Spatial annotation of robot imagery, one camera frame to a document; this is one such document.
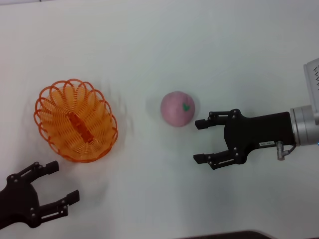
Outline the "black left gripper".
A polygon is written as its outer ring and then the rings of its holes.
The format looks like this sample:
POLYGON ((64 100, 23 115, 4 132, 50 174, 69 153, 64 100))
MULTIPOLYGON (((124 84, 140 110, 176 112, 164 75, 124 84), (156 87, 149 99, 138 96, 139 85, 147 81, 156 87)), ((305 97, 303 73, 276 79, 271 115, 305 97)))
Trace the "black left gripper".
POLYGON ((78 190, 56 202, 40 206, 37 192, 31 185, 36 179, 57 171, 59 171, 57 161, 52 161, 45 166, 35 162, 7 177, 7 184, 0 192, 1 229, 14 223, 25 223, 35 228, 42 223, 68 216, 68 206, 80 201, 78 190))

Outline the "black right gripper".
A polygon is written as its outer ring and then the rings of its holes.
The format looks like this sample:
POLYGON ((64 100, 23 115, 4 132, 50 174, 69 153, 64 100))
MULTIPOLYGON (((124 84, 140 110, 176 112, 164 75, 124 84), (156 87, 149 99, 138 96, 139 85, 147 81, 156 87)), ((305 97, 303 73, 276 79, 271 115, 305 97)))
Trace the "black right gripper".
POLYGON ((224 125, 227 151, 211 154, 195 154, 197 164, 208 164, 219 169, 233 164, 244 164, 248 154, 255 149, 282 145, 296 145, 289 112, 248 118, 239 109, 228 112, 209 112, 207 119, 195 121, 198 130, 224 125))

